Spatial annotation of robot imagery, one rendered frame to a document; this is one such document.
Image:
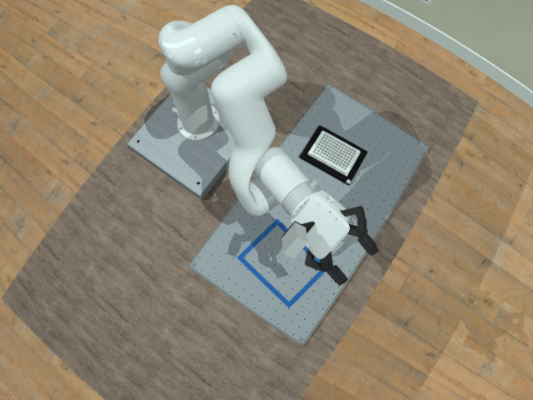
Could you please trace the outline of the black rectangular pad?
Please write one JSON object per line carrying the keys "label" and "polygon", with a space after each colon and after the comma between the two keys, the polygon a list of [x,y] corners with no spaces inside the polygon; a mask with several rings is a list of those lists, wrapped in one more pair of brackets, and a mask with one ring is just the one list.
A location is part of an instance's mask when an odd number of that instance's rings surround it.
{"label": "black rectangular pad", "polygon": [[[343,141],[344,143],[347,143],[348,145],[350,145],[350,146],[354,147],[355,149],[361,151],[360,155],[358,156],[358,158],[355,161],[353,167],[351,168],[351,171],[348,173],[347,176],[345,176],[344,174],[338,172],[337,170],[327,166],[323,162],[320,162],[317,159],[315,159],[315,158],[313,158],[313,157],[308,155],[308,153],[311,150],[313,144],[318,139],[318,137],[319,137],[319,135],[321,134],[322,131],[331,134],[333,137],[338,138],[341,141]],[[357,170],[361,166],[361,163],[363,162],[363,160],[364,160],[365,156],[367,155],[367,153],[368,153],[368,151],[364,150],[363,148],[358,147],[356,144],[346,140],[345,138],[343,138],[343,137],[333,133],[332,131],[324,128],[323,126],[319,125],[319,127],[317,128],[317,130],[315,131],[315,133],[311,137],[310,141],[308,142],[308,144],[306,145],[306,147],[302,151],[302,153],[300,155],[300,159],[306,161],[307,163],[310,163],[311,165],[313,165],[316,168],[321,169],[323,172],[333,176],[334,178],[340,180],[341,182],[343,182],[343,183],[345,183],[346,185],[349,186],[351,181],[352,181],[352,179],[356,175]]]}

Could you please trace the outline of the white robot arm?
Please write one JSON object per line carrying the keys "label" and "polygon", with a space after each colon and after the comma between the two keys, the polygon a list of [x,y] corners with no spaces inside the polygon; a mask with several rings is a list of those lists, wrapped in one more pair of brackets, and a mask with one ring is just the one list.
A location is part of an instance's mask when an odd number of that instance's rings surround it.
{"label": "white robot arm", "polygon": [[[227,65],[232,49],[242,45],[249,52],[211,86],[235,143],[230,183],[248,213],[259,217],[280,203],[291,216],[304,198],[320,192],[317,179],[310,181],[281,148],[270,147],[276,128],[264,98],[286,83],[286,69],[241,7],[222,7],[195,23],[170,22],[158,42],[167,61],[160,74],[176,106],[178,130],[192,141],[209,138],[220,122],[203,81]],[[256,177],[250,181],[253,172]]]}

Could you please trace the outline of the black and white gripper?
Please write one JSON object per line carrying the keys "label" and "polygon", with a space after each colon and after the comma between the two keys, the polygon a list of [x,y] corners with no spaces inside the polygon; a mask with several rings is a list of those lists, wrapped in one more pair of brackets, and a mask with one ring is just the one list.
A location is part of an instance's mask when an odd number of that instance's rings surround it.
{"label": "black and white gripper", "polygon": [[[356,215],[357,220],[351,215]],[[339,286],[348,278],[337,265],[333,265],[332,254],[351,235],[359,237],[358,242],[370,256],[379,251],[376,243],[367,234],[364,208],[360,206],[345,209],[324,190],[304,198],[291,212],[291,218],[291,223],[294,221],[300,224],[312,221],[315,223],[307,233],[308,249],[305,265],[327,272]],[[354,225],[349,222],[351,219],[355,222]],[[320,259],[320,262],[315,261],[314,256]]]}

